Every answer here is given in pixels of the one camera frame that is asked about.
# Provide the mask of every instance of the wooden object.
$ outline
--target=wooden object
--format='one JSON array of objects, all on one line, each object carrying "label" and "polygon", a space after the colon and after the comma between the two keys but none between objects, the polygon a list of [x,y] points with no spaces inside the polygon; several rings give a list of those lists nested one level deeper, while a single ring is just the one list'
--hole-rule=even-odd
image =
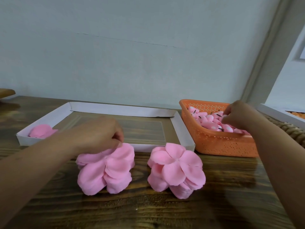
[{"label": "wooden object", "polygon": [[[68,100],[18,96],[0,105],[0,158],[18,152],[15,134]],[[11,106],[19,105],[16,110]],[[119,194],[85,196],[75,160],[6,228],[294,228],[259,159],[198,154],[207,182],[186,200],[147,183],[150,154],[136,153],[132,182]]]},{"label": "wooden object", "polygon": [[0,99],[14,94],[16,94],[16,92],[12,89],[0,88]]}]

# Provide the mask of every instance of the wall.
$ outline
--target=wall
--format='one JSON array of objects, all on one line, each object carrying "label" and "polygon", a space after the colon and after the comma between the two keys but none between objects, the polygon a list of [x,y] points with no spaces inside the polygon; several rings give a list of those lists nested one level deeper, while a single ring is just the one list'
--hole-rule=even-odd
[{"label": "wall", "polygon": [[266,104],[305,109],[305,25],[266,100]]},{"label": "wall", "polygon": [[179,108],[239,99],[279,0],[0,0],[0,87]]},{"label": "wall", "polygon": [[[257,77],[254,87],[249,95],[247,101],[249,104],[257,106],[260,103],[266,103],[268,96],[270,95],[270,92],[275,84],[275,81],[283,69],[285,62],[288,61],[287,58],[291,53],[291,50],[295,45],[301,30],[304,27],[304,10],[305,0],[292,0],[284,21],[277,33],[276,38],[274,39],[265,62],[261,67],[259,76]],[[293,63],[303,66],[302,62]],[[284,85],[281,87],[281,92],[286,93],[286,90],[289,90],[290,93],[291,89],[293,89],[293,86],[290,86],[289,89],[287,87],[288,83],[286,86]]]}]

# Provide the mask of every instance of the pink flower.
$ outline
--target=pink flower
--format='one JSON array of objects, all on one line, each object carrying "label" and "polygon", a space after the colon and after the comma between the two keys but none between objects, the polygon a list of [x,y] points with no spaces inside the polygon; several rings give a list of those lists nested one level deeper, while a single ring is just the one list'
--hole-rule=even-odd
[{"label": "pink flower", "polygon": [[98,154],[80,154],[76,159],[78,185],[86,195],[95,195],[105,186],[109,193],[117,194],[132,181],[129,171],[135,165],[134,158],[134,148],[128,143]]},{"label": "pink flower", "polygon": [[151,167],[148,182],[161,192],[168,187],[177,198],[188,198],[193,190],[203,187],[206,177],[196,153],[173,143],[152,150],[147,162]]}]

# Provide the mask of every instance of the orange basket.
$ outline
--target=orange basket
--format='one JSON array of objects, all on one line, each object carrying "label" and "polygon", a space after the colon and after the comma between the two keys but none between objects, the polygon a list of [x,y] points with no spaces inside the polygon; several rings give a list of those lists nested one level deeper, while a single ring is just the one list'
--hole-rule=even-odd
[{"label": "orange basket", "polygon": [[197,124],[188,111],[188,108],[193,106],[198,108],[200,112],[218,112],[219,110],[225,110],[229,104],[201,100],[180,100],[179,104],[182,107],[182,120],[196,144],[195,149],[199,153],[248,158],[258,157],[256,145],[251,136],[206,129]]}]

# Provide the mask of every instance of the white cardboard tray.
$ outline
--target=white cardboard tray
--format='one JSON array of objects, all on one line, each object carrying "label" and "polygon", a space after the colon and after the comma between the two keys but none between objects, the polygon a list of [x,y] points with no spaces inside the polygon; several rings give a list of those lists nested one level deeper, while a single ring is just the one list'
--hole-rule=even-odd
[{"label": "white cardboard tray", "polygon": [[[183,123],[179,113],[175,110],[84,102],[68,102],[36,120],[28,127],[25,127],[16,134],[19,144],[21,146],[31,146],[36,142],[43,140],[41,138],[28,137],[33,127],[41,124],[48,124],[51,127],[54,127],[72,112],[87,112],[136,117],[170,117],[180,144],[187,150],[194,151],[195,149],[195,142],[189,134],[189,131]],[[132,146],[137,152],[151,152],[153,148],[164,145],[132,144]]]},{"label": "white cardboard tray", "polygon": [[288,107],[288,108],[275,107],[275,106],[271,106],[269,104],[260,104],[257,107],[257,110],[262,113],[265,113],[281,122],[288,122],[288,123],[295,125],[296,127],[299,127],[301,129],[305,130],[305,119],[302,119],[300,117],[297,117],[297,116],[292,115],[289,112],[287,112],[287,111],[305,112],[305,109],[291,108],[291,107]]}]

